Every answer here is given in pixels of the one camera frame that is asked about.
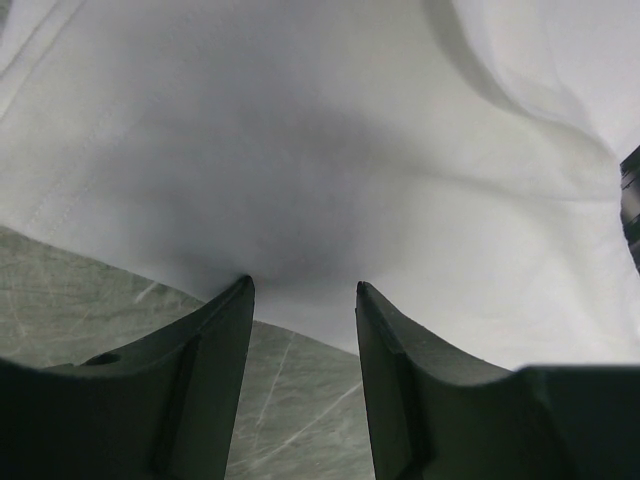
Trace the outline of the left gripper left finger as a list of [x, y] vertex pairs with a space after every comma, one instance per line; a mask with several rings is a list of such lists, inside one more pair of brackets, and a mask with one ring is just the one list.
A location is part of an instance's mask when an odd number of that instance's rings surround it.
[[5, 479], [221, 479], [253, 323], [243, 277], [189, 315], [79, 364], [1, 363]]

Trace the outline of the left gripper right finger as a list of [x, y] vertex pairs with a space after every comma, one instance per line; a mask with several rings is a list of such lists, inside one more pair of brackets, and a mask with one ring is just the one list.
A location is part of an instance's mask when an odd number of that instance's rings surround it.
[[635, 479], [639, 369], [509, 371], [448, 343], [373, 285], [356, 324], [379, 479]]

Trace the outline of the white printed t shirt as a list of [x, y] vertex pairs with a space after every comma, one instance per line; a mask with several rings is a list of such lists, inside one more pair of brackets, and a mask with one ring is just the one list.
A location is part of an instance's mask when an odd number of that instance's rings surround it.
[[1, 222], [357, 348], [355, 285], [506, 368], [635, 363], [635, 1], [15, 1]]

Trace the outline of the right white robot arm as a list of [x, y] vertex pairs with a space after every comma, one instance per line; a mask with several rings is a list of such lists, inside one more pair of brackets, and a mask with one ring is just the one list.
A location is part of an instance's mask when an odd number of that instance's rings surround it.
[[636, 269], [640, 265], [640, 147], [621, 164], [621, 221]]

